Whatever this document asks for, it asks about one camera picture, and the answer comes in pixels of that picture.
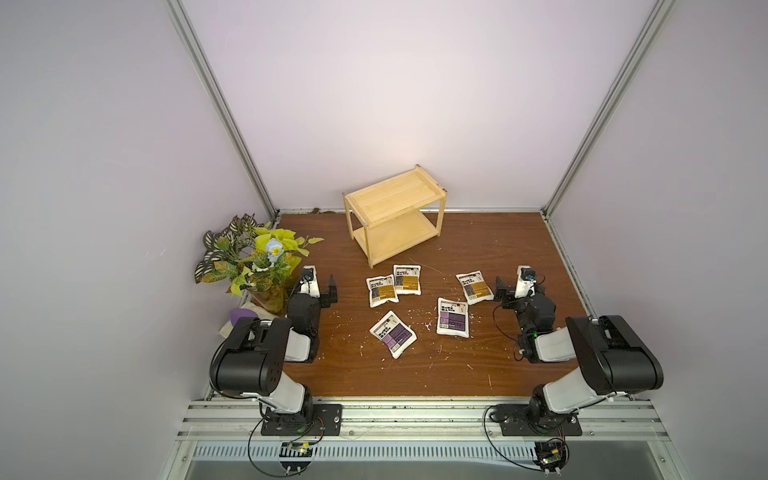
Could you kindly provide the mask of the yellow coffee bag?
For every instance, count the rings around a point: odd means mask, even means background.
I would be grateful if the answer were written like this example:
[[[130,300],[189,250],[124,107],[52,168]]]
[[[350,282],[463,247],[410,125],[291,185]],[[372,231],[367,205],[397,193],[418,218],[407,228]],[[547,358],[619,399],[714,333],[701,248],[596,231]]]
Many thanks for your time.
[[[482,301],[493,300],[494,292],[491,290],[480,270],[470,273],[457,274],[466,301],[469,305],[475,305]]]
[[[394,288],[398,296],[421,294],[420,265],[394,265],[393,276]]]
[[[369,292],[369,306],[376,308],[387,302],[398,303],[399,298],[394,285],[394,275],[376,276],[366,279]]]

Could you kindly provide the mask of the light wooden two-tier shelf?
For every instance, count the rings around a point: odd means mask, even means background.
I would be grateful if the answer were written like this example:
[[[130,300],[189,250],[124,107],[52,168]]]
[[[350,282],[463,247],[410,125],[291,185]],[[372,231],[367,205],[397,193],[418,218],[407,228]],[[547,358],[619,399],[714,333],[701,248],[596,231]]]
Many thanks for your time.
[[[343,196],[350,237],[374,267],[442,232],[447,191],[421,166]]]

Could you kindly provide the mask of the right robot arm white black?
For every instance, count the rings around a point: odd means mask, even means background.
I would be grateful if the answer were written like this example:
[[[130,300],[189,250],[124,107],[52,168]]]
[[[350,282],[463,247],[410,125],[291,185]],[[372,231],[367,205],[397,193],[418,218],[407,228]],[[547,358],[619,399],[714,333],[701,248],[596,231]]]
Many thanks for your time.
[[[515,287],[497,278],[494,300],[515,312],[516,344],[523,359],[532,364],[577,362],[570,373],[534,389],[522,411],[522,419],[534,429],[554,430],[574,422],[584,408],[663,385],[661,364],[622,316],[568,317],[563,328],[556,328],[556,305],[538,289],[531,269],[523,270]]]

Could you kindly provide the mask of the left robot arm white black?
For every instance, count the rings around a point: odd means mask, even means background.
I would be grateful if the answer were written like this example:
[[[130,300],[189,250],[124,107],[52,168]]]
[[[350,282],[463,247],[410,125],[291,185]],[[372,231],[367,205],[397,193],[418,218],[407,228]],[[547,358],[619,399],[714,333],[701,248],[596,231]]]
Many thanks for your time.
[[[269,409],[262,432],[306,432],[321,416],[314,412],[310,388],[284,372],[286,363],[311,364],[320,347],[321,311],[338,302],[334,280],[316,296],[291,295],[287,315],[263,319],[247,308],[231,312],[231,330],[212,356],[209,382],[225,397],[255,399]]]

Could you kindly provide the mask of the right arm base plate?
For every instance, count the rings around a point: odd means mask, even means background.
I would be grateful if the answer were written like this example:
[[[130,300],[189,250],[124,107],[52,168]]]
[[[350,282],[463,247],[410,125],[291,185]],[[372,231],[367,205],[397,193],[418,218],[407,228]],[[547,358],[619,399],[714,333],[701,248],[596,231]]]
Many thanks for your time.
[[[583,430],[575,414],[558,414],[548,410],[538,411],[530,405],[497,404],[490,408],[490,421],[501,428],[507,437],[578,437]]]

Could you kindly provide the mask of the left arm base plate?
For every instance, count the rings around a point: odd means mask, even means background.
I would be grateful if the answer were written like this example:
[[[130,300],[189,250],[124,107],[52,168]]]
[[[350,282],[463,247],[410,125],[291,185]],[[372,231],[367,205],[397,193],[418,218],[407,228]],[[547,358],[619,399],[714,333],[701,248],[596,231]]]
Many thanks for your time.
[[[304,408],[298,413],[274,413],[265,415],[260,434],[262,436],[339,436],[343,419],[343,406],[338,403],[319,404]]]

